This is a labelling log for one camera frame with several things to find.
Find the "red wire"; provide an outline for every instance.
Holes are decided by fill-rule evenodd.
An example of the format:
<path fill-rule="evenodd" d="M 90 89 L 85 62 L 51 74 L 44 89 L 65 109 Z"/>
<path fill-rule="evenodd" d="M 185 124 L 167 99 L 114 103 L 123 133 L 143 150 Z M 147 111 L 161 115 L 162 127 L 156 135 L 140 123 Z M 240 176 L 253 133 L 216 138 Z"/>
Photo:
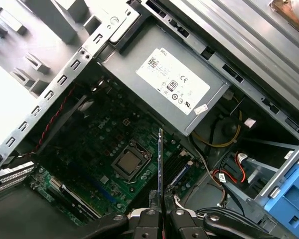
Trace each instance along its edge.
<path fill-rule="evenodd" d="M 215 178 L 216 174 L 219 172 L 219 169 L 215 170 L 213 172 L 213 177 Z M 226 174 L 234 183 L 237 183 L 237 179 L 235 179 L 229 172 L 225 170 L 221 170 L 222 173 Z"/>
<path fill-rule="evenodd" d="M 243 179 L 241 180 L 241 182 L 243 183 L 246 180 L 246 173 L 245 173 L 245 170 L 243 169 L 243 167 L 241 166 L 241 164 L 239 163 L 237 156 L 238 156 L 238 152 L 235 154 L 235 161 L 236 161 L 237 165 L 239 166 L 240 171 L 243 173 Z"/>
<path fill-rule="evenodd" d="M 50 119 L 49 123 L 46 125 L 41 138 L 39 140 L 39 143 L 37 144 L 37 146 L 35 147 L 35 150 L 31 153 L 34 153 L 36 151 L 38 151 L 38 149 L 40 148 L 40 146 L 43 144 L 43 140 L 46 136 L 46 133 L 49 131 L 50 126 L 53 124 L 54 120 L 59 116 L 59 114 L 61 113 L 61 111 L 63 110 L 64 104 L 67 102 L 68 98 L 70 97 L 70 95 L 73 93 L 75 89 L 75 85 L 72 87 L 72 89 L 69 91 L 69 93 L 67 94 L 67 96 L 64 98 L 62 104 L 60 105 L 59 110 L 55 113 L 55 115 Z"/>

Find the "motherboard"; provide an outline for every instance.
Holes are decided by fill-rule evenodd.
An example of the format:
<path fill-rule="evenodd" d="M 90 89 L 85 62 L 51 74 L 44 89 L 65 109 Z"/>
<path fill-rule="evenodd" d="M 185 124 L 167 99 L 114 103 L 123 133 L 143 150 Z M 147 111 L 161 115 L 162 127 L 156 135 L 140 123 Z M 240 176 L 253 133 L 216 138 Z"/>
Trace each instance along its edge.
<path fill-rule="evenodd" d="M 86 105 L 84 130 L 70 145 L 63 146 L 63 141 L 72 136 L 63 136 L 55 150 L 40 155 L 40 166 L 28 180 L 79 226 L 111 212 L 148 207 L 149 191 L 157 189 L 162 127 L 114 88 L 100 91 Z M 164 187 L 184 196 L 197 180 L 192 171 L 200 176 L 203 168 L 174 135 L 164 134 L 163 148 Z"/>

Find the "cpu socket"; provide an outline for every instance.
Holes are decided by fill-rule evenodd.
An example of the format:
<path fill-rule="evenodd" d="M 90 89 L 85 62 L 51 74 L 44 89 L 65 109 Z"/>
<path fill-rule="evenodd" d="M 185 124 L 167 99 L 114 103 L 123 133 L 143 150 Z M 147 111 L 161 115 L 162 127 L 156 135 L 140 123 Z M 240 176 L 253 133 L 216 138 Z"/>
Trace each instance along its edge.
<path fill-rule="evenodd" d="M 112 163 L 114 170 L 124 179 L 130 181 L 151 160 L 151 154 L 142 146 L 131 140 Z"/>

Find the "power supply label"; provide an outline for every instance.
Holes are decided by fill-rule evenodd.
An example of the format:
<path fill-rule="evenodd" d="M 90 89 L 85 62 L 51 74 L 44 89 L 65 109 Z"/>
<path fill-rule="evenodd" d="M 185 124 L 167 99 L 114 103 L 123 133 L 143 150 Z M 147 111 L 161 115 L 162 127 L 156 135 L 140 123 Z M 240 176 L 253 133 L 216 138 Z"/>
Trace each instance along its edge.
<path fill-rule="evenodd" d="M 136 73 L 186 115 L 210 89 L 164 48 L 155 49 Z"/>

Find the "yellow wire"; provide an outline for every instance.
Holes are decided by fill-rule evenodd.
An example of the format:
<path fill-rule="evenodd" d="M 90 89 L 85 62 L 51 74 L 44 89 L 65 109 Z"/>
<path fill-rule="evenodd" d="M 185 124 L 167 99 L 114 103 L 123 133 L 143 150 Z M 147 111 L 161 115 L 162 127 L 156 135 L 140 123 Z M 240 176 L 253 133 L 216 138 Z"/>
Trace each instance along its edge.
<path fill-rule="evenodd" d="M 243 119 L 243 113 L 241 111 L 239 111 L 239 120 L 241 121 L 242 119 Z M 225 148 L 225 147 L 230 146 L 232 143 L 234 143 L 236 141 L 236 139 L 239 136 L 240 130 L 241 130 L 241 126 L 238 125 L 236 133 L 235 133 L 234 137 L 232 138 L 232 140 L 230 140 L 227 143 L 222 143 L 222 144 L 210 144 L 209 142 L 207 142 L 206 140 L 204 140 L 202 137 L 200 137 L 196 132 L 193 132 L 193 135 L 195 136 L 195 138 L 197 138 L 198 140 L 200 140 L 204 144 L 207 144 L 207 145 L 209 145 L 211 147 L 214 147 L 214 148 Z"/>

